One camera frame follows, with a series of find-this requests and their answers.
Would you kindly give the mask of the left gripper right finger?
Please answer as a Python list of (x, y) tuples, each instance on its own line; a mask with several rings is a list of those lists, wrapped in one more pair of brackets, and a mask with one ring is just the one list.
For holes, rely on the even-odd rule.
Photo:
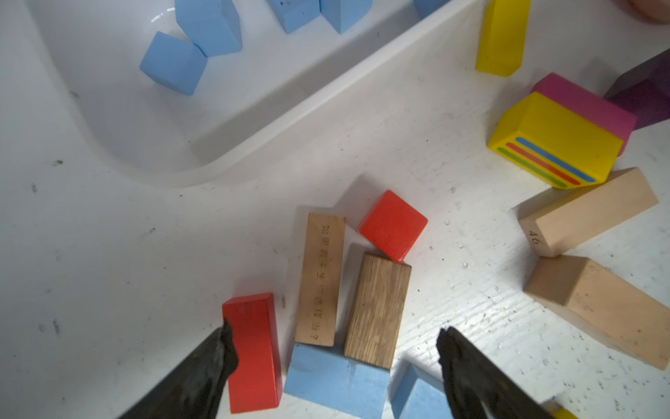
[(551, 417), (453, 326), (440, 330), (436, 348), (453, 417)]

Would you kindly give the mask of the long blue block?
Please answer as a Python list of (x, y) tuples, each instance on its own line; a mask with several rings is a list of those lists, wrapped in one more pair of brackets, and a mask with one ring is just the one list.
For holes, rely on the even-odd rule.
[(267, 3), (287, 34), (320, 15), (319, 0), (267, 0)]
[(453, 418), (444, 384), (409, 364), (391, 401), (394, 418)]

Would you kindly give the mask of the small blue cube cluster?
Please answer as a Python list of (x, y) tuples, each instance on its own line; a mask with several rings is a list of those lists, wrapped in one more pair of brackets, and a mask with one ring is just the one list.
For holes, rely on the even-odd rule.
[(390, 371), (346, 358), (341, 347), (297, 343), (284, 392), (359, 418), (381, 418)]

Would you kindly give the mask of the blue cube block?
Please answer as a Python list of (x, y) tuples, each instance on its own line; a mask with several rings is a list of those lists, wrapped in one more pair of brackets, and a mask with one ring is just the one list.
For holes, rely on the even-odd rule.
[(449, 3), (450, 0), (415, 0), (415, 8), (420, 15), (421, 19), (429, 16), (433, 12), (436, 12), (438, 9)]

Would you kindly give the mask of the blue block cluster piece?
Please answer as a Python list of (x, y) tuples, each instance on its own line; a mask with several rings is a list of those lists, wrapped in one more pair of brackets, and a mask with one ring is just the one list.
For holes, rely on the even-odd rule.
[(335, 31), (343, 34), (368, 14), (372, 0), (320, 0), (320, 11)]

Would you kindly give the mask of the long red block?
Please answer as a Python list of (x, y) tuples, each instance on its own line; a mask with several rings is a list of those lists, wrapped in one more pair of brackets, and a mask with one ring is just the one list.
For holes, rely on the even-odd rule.
[(230, 411), (275, 409), (283, 395), (274, 295), (228, 300), (223, 317), (231, 324), (239, 364), (229, 380)]

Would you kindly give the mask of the yellow block middle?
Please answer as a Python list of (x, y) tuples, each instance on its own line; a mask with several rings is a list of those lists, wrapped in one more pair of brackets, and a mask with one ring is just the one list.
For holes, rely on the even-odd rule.
[(555, 401), (548, 401), (544, 408), (554, 419), (578, 419), (570, 410)]

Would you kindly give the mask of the dark wooden block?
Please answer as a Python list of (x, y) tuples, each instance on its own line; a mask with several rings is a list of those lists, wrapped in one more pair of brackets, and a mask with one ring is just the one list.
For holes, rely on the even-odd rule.
[(364, 254), (345, 337), (345, 357), (392, 368), (411, 272), (410, 265)]

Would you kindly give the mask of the light wooden block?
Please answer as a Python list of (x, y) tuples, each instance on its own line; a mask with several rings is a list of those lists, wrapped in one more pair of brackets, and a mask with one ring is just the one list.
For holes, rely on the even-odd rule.
[(345, 218), (310, 213), (298, 296), (295, 342), (333, 347), (345, 244)]

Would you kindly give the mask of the beige wooden block upright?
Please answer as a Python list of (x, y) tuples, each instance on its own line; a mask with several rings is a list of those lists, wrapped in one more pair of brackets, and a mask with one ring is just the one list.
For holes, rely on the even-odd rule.
[(523, 291), (603, 345), (665, 370), (669, 308), (589, 258), (539, 258)]

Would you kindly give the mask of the yellow striped block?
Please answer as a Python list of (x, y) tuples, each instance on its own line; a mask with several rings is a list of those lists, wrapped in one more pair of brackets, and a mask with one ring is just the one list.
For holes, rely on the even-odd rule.
[(540, 93), (498, 122), (488, 148), (560, 190), (607, 180), (623, 141)]

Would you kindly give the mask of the magenta block beside striped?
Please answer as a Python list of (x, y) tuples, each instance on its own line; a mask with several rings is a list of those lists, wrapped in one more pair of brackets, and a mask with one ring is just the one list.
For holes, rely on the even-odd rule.
[(623, 145), (619, 156), (624, 154), (637, 123), (637, 117), (633, 113), (556, 73), (550, 73), (539, 80), (531, 91), (542, 94), (621, 139)]

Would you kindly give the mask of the purple cube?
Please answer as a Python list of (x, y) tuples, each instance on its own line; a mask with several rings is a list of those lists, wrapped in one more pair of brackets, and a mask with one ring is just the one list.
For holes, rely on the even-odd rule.
[(669, 119), (669, 50), (623, 73), (605, 99), (632, 113), (634, 130)]

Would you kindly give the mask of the small yellow cube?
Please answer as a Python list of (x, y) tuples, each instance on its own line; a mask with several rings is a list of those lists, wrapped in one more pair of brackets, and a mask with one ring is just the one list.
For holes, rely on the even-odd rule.
[(484, 14), (476, 70), (502, 77), (523, 64), (531, 0), (489, 1)]

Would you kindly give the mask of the blue block cluster bottom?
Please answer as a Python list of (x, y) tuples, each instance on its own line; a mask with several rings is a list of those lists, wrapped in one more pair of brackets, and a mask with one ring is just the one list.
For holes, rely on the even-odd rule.
[(231, 0), (176, 0), (176, 21), (206, 57), (243, 48), (240, 18)]

